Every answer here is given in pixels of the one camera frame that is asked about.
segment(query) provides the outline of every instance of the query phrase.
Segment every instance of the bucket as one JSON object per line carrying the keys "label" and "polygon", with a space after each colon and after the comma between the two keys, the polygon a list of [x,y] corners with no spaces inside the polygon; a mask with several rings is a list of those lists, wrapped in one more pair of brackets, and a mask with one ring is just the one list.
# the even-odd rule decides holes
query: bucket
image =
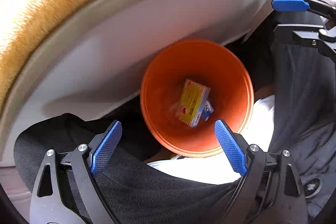
{"label": "bucket", "polygon": [[[178,120],[173,106],[186,79],[211,88],[214,112],[194,128]],[[141,110],[153,136],[170,151],[186,157],[209,157],[223,150],[214,124],[224,119],[241,133],[252,115],[253,87],[241,61],[214,42],[189,39],[163,49],[148,65],[141,84]]]}

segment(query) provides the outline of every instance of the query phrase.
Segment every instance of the person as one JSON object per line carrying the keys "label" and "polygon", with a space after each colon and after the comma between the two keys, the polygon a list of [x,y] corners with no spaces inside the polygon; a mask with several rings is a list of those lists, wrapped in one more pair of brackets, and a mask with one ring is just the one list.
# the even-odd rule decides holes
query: person
{"label": "person", "polygon": [[[258,62],[261,50],[256,45],[265,41],[267,47],[270,45],[272,63],[264,66],[264,75],[260,66],[254,72],[250,71],[253,66],[247,69],[255,87],[260,86],[258,80],[264,81],[263,76],[275,85],[274,132],[268,152],[289,150],[303,184],[315,178],[323,183],[320,191],[307,199],[311,221],[326,205],[336,186],[335,64],[314,48],[286,45],[272,37],[273,27],[278,23],[322,25],[320,17],[309,12],[273,13],[265,22],[246,47],[251,50],[249,58],[252,56]],[[33,190],[47,150],[72,151],[81,143],[89,143],[95,134],[104,132],[109,123],[118,119],[129,138],[120,142],[105,171],[95,176],[95,180],[120,222],[211,223],[212,216],[229,202],[238,181],[205,184],[173,177],[148,166],[139,156],[143,153],[134,152],[132,138],[139,134],[127,133],[143,132],[141,121],[134,120],[129,113],[126,116],[124,122],[118,112],[84,122],[75,115],[64,114],[25,130],[16,140],[14,158],[28,189]],[[89,218],[71,172],[68,180],[75,210]]]}

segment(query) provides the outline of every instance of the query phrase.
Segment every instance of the white panel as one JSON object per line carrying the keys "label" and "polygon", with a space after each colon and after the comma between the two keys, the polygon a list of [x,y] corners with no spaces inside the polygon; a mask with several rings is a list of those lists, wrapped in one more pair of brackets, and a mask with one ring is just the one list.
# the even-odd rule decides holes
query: white panel
{"label": "white panel", "polygon": [[14,165],[16,137],[30,125],[73,113],[108,113],[139,90],[156,52],[199,31],[227,40],[248,28],[266,0],[143,0],[96,26],[42,80],[12,126],[1,166]]}

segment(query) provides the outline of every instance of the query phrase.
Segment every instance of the bolt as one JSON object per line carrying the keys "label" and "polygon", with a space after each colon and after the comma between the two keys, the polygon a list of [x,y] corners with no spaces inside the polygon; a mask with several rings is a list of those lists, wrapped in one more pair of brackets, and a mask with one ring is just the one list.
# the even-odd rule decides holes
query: bolt
{"label": "bolt", "polygon": [[320,34],[327,35],[328,32],[325,29],[320,29],[319,30]]}
{"label": "bolt", "polygon": [[285,157],[289,157],[291,155],[288,150],[284,150],[282,153]]}
{"label": "bolt", "polygon": [[85,151],[87,149],[87,145],[86,144],[81,144],[79,147],[78,147],[78,150],[79,151],[81,151],[81,152],[83,152],[83,151]]}
{"label": "bolt", "polygon": [[54,154],[54,150],[53,150],[53,149],[49,149],[49,150],[47,151],[47,156],[48,156],[48,157],[52,156],[53,154]]}
{"label": "bolt", "polygon": [[259,147],[258,147],[257,145],[255,145],[255,144],[250,145],[250,148],[251,148],[251,150],[254,151],[254,152],[259,151]]}

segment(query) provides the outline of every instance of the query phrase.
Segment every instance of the textured blue pad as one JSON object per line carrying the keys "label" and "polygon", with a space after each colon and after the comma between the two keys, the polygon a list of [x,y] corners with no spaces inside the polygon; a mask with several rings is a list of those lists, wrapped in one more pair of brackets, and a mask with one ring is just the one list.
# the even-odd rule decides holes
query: textured blue pad
{"label": "textured blue pad", "polygon": [[276,11],[295,11],[304,12],[307,11],[310,6],[309,3],[304,0],[273,0],[272,8]]}
{"label": "textured blue pad", "polygon": [[92,155],[92,164],[90,169],[91,174],[103,172],[114,149],[120,141],[121,133],[121,123],[116,122]]}
{"label": "textured blue pad", "polygon": [[245,176],[247,173],[245,155],[221,120],[215,122],[215,135],[233,171]]}

